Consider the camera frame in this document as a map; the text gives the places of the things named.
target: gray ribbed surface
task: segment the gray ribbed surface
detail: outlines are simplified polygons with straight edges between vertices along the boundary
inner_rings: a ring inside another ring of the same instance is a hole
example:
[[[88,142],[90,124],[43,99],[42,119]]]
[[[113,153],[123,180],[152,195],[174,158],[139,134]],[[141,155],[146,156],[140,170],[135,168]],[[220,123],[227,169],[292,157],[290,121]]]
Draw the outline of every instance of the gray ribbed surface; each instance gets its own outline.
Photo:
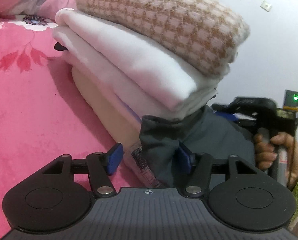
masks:
[[[12,230],[3,240],[293,240],[286,229],[248,234],[219,223],[200,200],[180,196],[176,189],[123,188],[109,199],[96,201],[79,223],[49,235]]]

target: human hand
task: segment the human hand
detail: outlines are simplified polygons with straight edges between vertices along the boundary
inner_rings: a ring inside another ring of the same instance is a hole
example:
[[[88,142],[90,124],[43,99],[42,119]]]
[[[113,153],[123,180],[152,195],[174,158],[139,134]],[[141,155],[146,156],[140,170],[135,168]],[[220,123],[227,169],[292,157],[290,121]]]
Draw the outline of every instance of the human hand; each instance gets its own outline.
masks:
[[[254,137],[255,142],[255,162],[256,166],[260,170],[266,170],[272,166],[273,161],[276,159],[277,154],[274,153],[273,145],[283,145],[287,150],[287,170],[286,178],[288,180],[291,170],[291,177],[288,184],[288,188],[292,189],[298,180],[298,143],[288,133],[281,132],[278,135],[271,138],[271,144],[263,142],[263,136],[257,134]]]

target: silver rivet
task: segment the silver rivet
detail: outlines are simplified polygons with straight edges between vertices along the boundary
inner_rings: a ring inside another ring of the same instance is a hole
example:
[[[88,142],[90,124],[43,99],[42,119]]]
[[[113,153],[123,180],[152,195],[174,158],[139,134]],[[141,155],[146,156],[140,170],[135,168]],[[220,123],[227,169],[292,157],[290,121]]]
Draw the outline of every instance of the silver rivet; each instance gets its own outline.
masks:
[[[110,193],[113,192],[113,188],[112,187],[108,187],[108,186],[102,186],[102,187],[98,188],[97,191],[100,194],[108,195],[108,194],[110,194]]]
[[[201,188],[198,186],[189,186],[186,188],[186,192],[190,194],[198,194],[201,192]]]

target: gray garment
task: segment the gray garment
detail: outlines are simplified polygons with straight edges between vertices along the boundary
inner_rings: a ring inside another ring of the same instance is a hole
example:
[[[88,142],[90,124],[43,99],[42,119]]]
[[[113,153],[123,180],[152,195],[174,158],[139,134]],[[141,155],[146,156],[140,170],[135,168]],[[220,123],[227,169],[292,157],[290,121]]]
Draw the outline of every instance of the gray garment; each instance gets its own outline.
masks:
[[[193,153],[208,153],[217,159],[236,154],[255,165],[252,134],[214,115],[208,106],[178,122],[143,116],[140,141],[149,168],[167,187],[183,187],[188,180],[174,159],[179,141]]]

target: pink bedsheet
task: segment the pink bedsheet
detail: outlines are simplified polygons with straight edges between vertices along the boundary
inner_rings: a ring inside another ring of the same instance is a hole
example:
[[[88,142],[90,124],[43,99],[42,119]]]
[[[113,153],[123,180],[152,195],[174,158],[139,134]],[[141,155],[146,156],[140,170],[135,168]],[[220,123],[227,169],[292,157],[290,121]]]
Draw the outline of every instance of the pink bedsheet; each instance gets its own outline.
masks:
[[[9,230],[1,202],[11,187],[59,155],[83,158],[114,144],[53,49],[54,24],[17,18],[0,19],[0,237]],[[141,186],[123,165],[112,182]]]

